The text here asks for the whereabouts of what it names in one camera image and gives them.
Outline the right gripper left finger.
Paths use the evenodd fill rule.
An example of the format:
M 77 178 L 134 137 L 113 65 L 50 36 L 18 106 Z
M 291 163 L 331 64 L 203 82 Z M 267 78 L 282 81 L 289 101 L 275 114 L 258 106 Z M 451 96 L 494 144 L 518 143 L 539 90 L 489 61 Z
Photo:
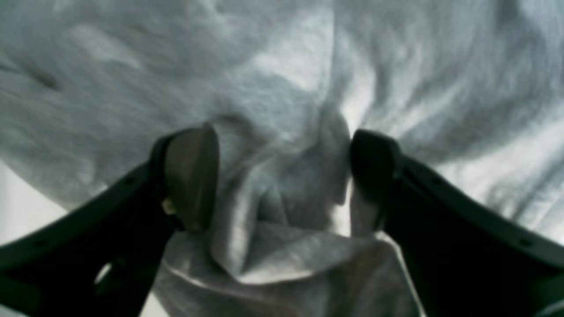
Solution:
M 219 157 L 210 125 L 159 139 L 105 192 L 1 247 L 1 305 L 28 317 L 138 317 L 169 239 L 209 227 Z

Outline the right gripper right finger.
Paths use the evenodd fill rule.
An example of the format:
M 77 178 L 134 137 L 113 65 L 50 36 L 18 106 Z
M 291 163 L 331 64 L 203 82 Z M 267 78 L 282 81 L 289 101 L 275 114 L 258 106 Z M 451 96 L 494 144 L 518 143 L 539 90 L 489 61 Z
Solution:
M 397 142 L 355 132 L 351 172 L 428 317 L 561 317 L 564 251 L 487 210 Z

